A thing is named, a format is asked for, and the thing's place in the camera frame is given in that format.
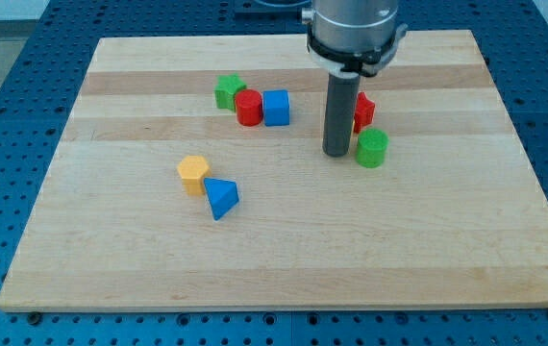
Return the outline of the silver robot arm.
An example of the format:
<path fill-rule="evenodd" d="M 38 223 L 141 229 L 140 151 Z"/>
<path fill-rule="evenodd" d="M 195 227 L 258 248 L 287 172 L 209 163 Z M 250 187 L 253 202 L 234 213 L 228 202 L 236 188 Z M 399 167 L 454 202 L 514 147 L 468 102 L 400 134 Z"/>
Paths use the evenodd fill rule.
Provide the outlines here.
<path fill-rule="evenodd" d="M 407 33 L 398 10 L 398 0 L 313 0 L 301 11 L 311 58 L 337 78 L 376 76 Z"/>

